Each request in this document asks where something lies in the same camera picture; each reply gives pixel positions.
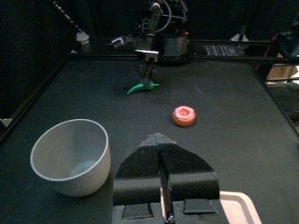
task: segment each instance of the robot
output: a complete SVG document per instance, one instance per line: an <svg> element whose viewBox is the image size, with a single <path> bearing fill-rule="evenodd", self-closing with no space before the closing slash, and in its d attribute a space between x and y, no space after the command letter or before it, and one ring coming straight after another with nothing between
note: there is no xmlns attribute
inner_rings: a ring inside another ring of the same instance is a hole
<svg viewBox="0 0 299 224"><path fill-rule="evenodd" d="M153 76L157 64L182 64L193 59L186 30L189 8L183 0L150 0L143 2L142 21L137 23L137 33L113 40L119 48L133 44L138 53L137 69L141 83L131 87L127 94L139 90L153 90Z"/></svg>

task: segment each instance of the black tabletop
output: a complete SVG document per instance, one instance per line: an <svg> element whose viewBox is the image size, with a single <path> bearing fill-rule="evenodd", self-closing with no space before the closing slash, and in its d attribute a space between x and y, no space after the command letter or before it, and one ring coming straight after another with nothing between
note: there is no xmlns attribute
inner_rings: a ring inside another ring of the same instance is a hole
<svg viewBox="0 0 299 224"><path fill-rule="evenodd" d="M253 199L264 223L298 223L298 135L249 65L159 67L154 80L159 88L127 96L138 83L134 61L67 64L0 149L0 223L109 224L118 167L158 132L207 160L222 191ZM181 105L198 115L187 128L171 118ZM106 127L113 153L107 183L85 198L57 193L30 163L43 132L75 118Z"/></svg>

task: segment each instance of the white plastic cup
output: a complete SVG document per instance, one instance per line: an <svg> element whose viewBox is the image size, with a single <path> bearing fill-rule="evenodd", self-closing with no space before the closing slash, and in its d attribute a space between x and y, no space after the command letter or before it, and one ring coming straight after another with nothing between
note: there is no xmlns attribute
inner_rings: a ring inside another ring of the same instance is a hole
<svg viewBox="0 0 299 224"><path fill-rule="evenodd" d="M54 126L33 147L31 165L59 193L71 197L93 194L106 183L111 166L103 126L87 119Z"/></svg>

